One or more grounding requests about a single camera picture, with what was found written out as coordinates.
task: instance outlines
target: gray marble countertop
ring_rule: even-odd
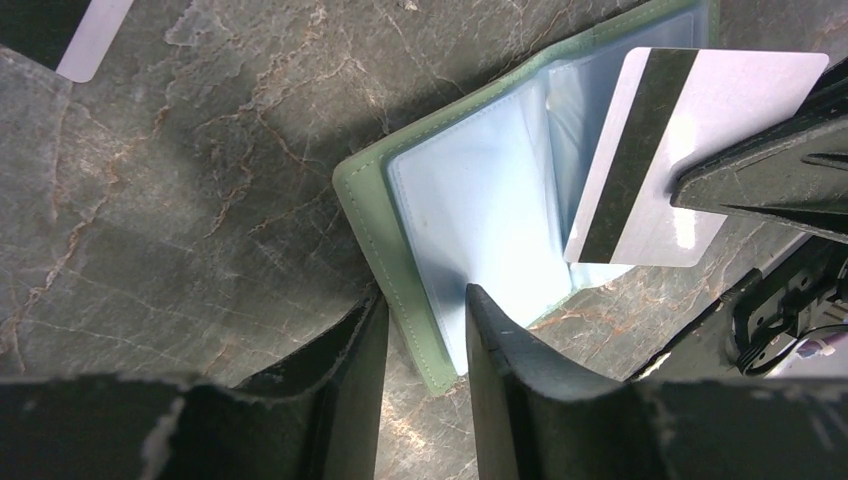
[[[640,2],[136,2],[93,81],[0,49],[0,373],[196,370],[235,384],[371,276],[341,160]],[[723,1],[725,46],[848,54],[844,0]],[[692,269],[637,268],[535,332],[628,376],[796,235],[726,222]],[[390,338],[377,477],[476,477],[467,385],[428,396]]]

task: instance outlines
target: stitching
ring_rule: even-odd
[[[649,8],[648,10],[645,10],[645,12],[644,12],[644,13],[641,13],[641,14],[639,14],[639,15],[636,15],[635,17],[631,18],[630,20],[625,20],[625,21],[623,21],[623,22],[619,23],[618,25],[614,25],[614,26],[610,27],[610,28],[609,28],[609,30],[603,30],[602,32],[596,32],[596,33],[597,33],[597,34],[603,33],[603,34],[605,34],[605,35],[609,35],[609,34],[612,34],[612,33],[619,32],[619,31],[621,31],[621,30],[624,30],[624,27],[627,27],[627,26],[629,26],[629,25],[632,25],[632,24],[634,24],[634,23],[638,22],[639,20],[641,20],[641,19],[643,19],[643,18],[645,18],[645,17],[647,17],[647,16],[651,15],[652,13],[656,12],[656,11],[657,11],[657,10],[659,10],[660,8],[663,8],[663,7],[665,7],[665,6],[668,6],[669,4],[671,4],[671,0],[667,0],[667,1],[665,1],[665,2],[662,2],[662,3],[658,4],[658,5],[654,5],[652,8]]]
[[[365,165],[356,169],[351,175],[350,178],[353,178],[354,175],[361,172],[365,168],[371,166],[374,162],[377,161],[377,158],[371,160]],[[424,365],[424,370],[427,372],[427,376],[430,378],[430,381],[433,382],[437,387],[443,387],[447,382],[439,383],[433,377],[433,372],[430,371],[430,366],[427,364],[427,360],[424,359],[424,355],[421,353],[421,345],[418,344],[418,338],[415,335],[415,329],[412,328],[412,324],[409,322],[409,316],[406,314],[406,309],[403,307],[403,303],[400,301],[400,294],[398,294],[397,288],[395,288],[392,283],[392,279],[389,277],[389,272],[386,271],[386,265],[383,263],[382,257],[380,257],[380,253],[377,251],[377,248],[374,246],[374,240],[371,238],[371,234],[368,233],[368,228],[365,226],[365,221],[362,219],[362,212],[359,211],[359,206],[356,204],[356,200],[353,198],[353,192],[350,189],[350,182],[345,180],[345,188],[347,189],[347,194],[350,197],[350,201],[353,203],[353,209],[356,211],[356,217],[359,219],[359,223],[362,225],[362,230],[365,232],[365,236],[368,238],[368,245],[371,246],[371,251],[374,252],[374,255],[377,257],[377,263],[380,264],[380,268],[383,270],[383,274],[386,276],[386,281],[389,284],[389,288],[392,290],[392,294],[397,301],[398,308],[400,309],[400,313],[403,316],[403,321],[409,329],[410,336],[412,337],[412,342],[415,344],[415,349],[418,351],[418,356],[421,359],[421,363]]]
[[[480,103],[487,102],[487,101],[491,100],[495,96],[501,94],[505,89],[506,89],[506,86],[498,88],[497,90],[493,91],[491,93],[491,95],[485,97],[485,99],[481,99]],[[451,380],[445,380],[443,382],[437,382],[435,377],[433,376],[433,372],[430,370],[430,365],[427,363],[427,359],[421,351],[421,345],[419,345],[418,338],[415,335],[415,328],[412,326],[412,323],[410,323],[409,316],[407,315],[406,309],[403,306],[403,302],[400,299],[400,294],[398,293],[397,288],[395,288],[394,284],[392,283],[392,279],[389,277],[389,272],[386,270],[386,266],[383,263],[383,259],[380,257],[380,253],[377,251],[377,248],[374,246],[374,240],[371,238],[371,234],[368,232],[368,227],[365,225],[365,221],[362,218],[362,212],[359,211],[359,206],[357,205],[356,199],[353,196],[353,191],[350,188],[350,181],[353,179],[353,177],[356,174],[358,174],[359,172],[365,170],[366,168],[369,168],[370,166],[374,165],[374,163],[376,163],[377,161],[383,160],[391,152],[402,150],[402,149],[406,148],[410,144],[415,143],[419,138],[431,133],[433,130],[437,130],[437,129],[443,127],[445,124],[450,123],[451,121],[454,121],[457,118],[459,118],[459,117],[467,114],[468,112],[474,110],[475,108],[479,108],[479,107],[480,107],[480,104],[478,103],[476,105],[473,105],[473,106],[470,106],[468,108],[463,109],[462,111],[458,112],[456,115],[452,115],[450,117],[445,118],[443,121],[433,125],[430,128],[425,129],[424,131],[422,131],[418,135],[415,135],[414,137],[408,139],[405,142],[402,142],[396,148],[392,148],[392,149],[390,149],[390,151],[384,152],[382,155],[372,159],[370,162],[368,162],[365,165],[362,165],[361,167],[357,168],[356,170],[354,170],[350,174],[350,176],[348,176],[345,179],[345,189],[347,190],[348,198],[350,198],[350,201],[353,204],[353,209],[356,212],[356,217],[359,220],[359,224],[362,225],[362,231],[365,233],[365,236],[368,239],[368,245],[369,245],[369,247],[371,247],[370,250],[371,250],[371,252],[374,253],[374,256],[377,258],[377,262],[380,264],[380,269],[383,271],[383,275],[385,275],[385,277],[386,277],[386,282],[389,284],[389,288],[391,288],[391,290],[392,290],[392,295],[395,297],[395,301],[397,302],[398,308],[401,311],[401,316],[402,316],[401,320],[406,324],[406,327],[409,329],[410,336],[412,337],[412,343],[415,344],[415,349],[418,352],[418,358],[421,360],[421,364],[424,366],[424,370],[427,372],[427,376],[430,378],[430,381],[433,382],[433,385],[435,385],[438,388],[443,388],[443,387],[447,386],[448,384],[452,383],[452,381]]]
[[[662,4],[656,5],[655,7],[646,10],[644,13],[637,15],[630,20],[626,20],[626,21],[610,28],[609,30],[603,30],[603,32],[606,33],[606,34],[615,33],[618,30],[623,29],[625,26],[635,23],[636,21],[656,12],[658,9],[669,5],[670,3],[671,3],[671,0],[665,1]],[[597,37],[599,33],[601,33],[601,32],[596,32],[595,34],[593,34],[592,38]],[[437,130],[437,129],[443,127],[447,123],[455,121],[456,119],[466,115],[468,112],[470,112],[470,111],[472,111],[476,108],[480,108],[481,104],[488,102],[492,98],[502,94],[507,88],[509,88],[511,86],[513,79],[515,78],[515,74],[516,74],[516,72],[510,72],[510,73],[506,74],[504,77],[501,77],[500,83],[502,83],[502,85],[500,85],[500,86],[497,85],[497,83],[499,83],[499,82],[496,80],[495,84],[493,85],[493,87],[495,89],[491,92],[491,94],[489,94],[485,97],[481,97],[479,102],[475,102],[476,103],[475,105],[470,106],[468,108],[465,108],[465,109],[457,112],[455,115],[451,115],[449,117],[446,117],[441,122],[438,122],[437,124],[427,128],[427,129],[424,129],[421,133],[415,135],[412,138],[407,139],[404,142],[401,142],[396,147],[388,149],[387,151],[383,152],[381,155],[372,159],[370,162],[362,165],[361,167],[359,167],[356,170],[354,170],[353,172],[351,172],[351,174],[345,179],[345,189],[347,190],[348,198],[350,198],[351,204],[353,205],[353,209],[356,212],[356,217],[359,220],[360,225],[362,225],[362,231],[365,233],[365,236],[368,239],[368,245],[370,246],[370,250],[371,250],[371,252],[374,253],[374,256],[377,258],[377,262],[380,264],[380,269],[383,271],[383,275],[385,275],[385,277],[386,277],[386,282],[389,284],[389,288],[391,288],[391,290],[392,290],[392,294],[395,297],[395,301],[397,302],[398,308],[401,311],[401,315],[402,315],[401,320],[406,324],[406,327],[409,329],[410,336],[412,337],[412,342],[415,345],[416,351],[418,352],[418,358],[421,360],[421,364],[424,366],[424,370],[427,372],[427,376],[430,378],[430,381],[433,382],[433,384],[438,388],[443,388],[443,387],[447,386],[448,384],[450,384],[452,382],[451,382],[451,380],[446,380],[446,381],[440,383],[440,382],[437,382],[436,379],[433,377],[433,373],[430,370],[430,366],[427,363],[427,359],[425,358],[425,356],[423,355],[423,353],[421,351],[421,346],[418,344],[418,339],[415,335],[415,328],[410,323],[409,316],[406,313],[406,309],[403,306],[403,302],[401,302],[400,294],[398,293],[397,288],[395,288],[394,284],[392,283],[392,280],[389,277],[389,272],[386,270],[386,266],[383,263],[383,259],[380,257],[379,252],[377,252],[377,248],[374,246],[374,241],[371,238],[371,234],[368,232],[368,227],[365,225],[365,221],[362,218],[362,212],[360,212],[359,206],[356,203],[356,199],[353,196],[353,191],[350,188],[350,181],[351,181],[351,179],[353,179],[353,177],[356,174],[358,174],[359,172],[362,172],[366,168],[371,167],[377,161],[382,161],[384,158],[386,158],[387,156],[390,156],[394,152],[397,152],[399,150],[403,150],[404,148],[408,147],[410,144],[417,142],[418,139],[420,139],[421,137],[430,134],[434,130]]]
[[[468,117],[463,118],[462,120],[457,122],[455,125],[452,125],[451,127],[447,128],[446,130],[442,130],[441,132],[439,132],[438,137],[435,137],[435,136],[431,137],[431,138],[425,140],[424,142],[421,142],[418,145],[416,145],[415,148],[424,147],[424,146],[426,146],[430,143],[433,143],[433,142],[436,141],[437,138],[443,139],[445,137],[453,137],[453,136],[461,134],[464,129],[473,125],[473,121],[484,118],[487,115],[491,115],[493,112],[496,112],[500,109],[503,109],[506,106],[511,105],[512,103],[518,101],[518,99],[521,97],[521,94],[525,93],[526,90],[528,90],[528,89],[525,89],[524,85],[518,87],[515,91],[510,92],[509,95],[497,99],[496,103],[487,105],[487,106],[483,107],[480,111],[474,112],[472,115],[469,115]],[[404,157],[408,157],[409,152],[410,152],[409,150],[406,151],[406,152],[403,152],[402,154],[396,156],[392,161],[394,162],[394,161],[401,160]],[[403,183],[403,175],[398,174],[398,175],[396,175],[396,178],[398,180],[397,186],[398,186],[398,189],[400,190],[398,192],[400,197],[401,197],[400,201],[406,207],[406,210],[409,211],[410,210],[409,197],[407,196],[406,187],[404,186],[404,183]],[[411,250],[414,251],[416,249],[416,246],[417,246],[416,240],[413,237],[408,237],[407,240],[409,241],[410,247],[412,247]],[[436,318],[436,323],[438,324],[439,327],[441,327],[440,329],[444,331],[445,330],[445,324],[442,321],[442,319],[440,318],[440,315],[442,314],[442,312],[444,310],[442,308],[442,304],[437,297],[430,299],[429,294],[427,295],[427,297],[428,297],[428,300],[430,300],[430,301],[432,301],[433,303],[436,304],[436,307],[438,308],[438,315],[434,315],[435,318]],[[453,350],[453,347],[454,347],[453,343],[450,341],[450,339],[447,336],[444,336],[443,340],[447,344],[448,353],[450,353],[450,351]]]

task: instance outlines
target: white card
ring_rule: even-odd
[[[820,53],[633,49],[619,75],[565,259],[697,264],[725,217],[672,207],[677,176],[794,115],[827,63]]]

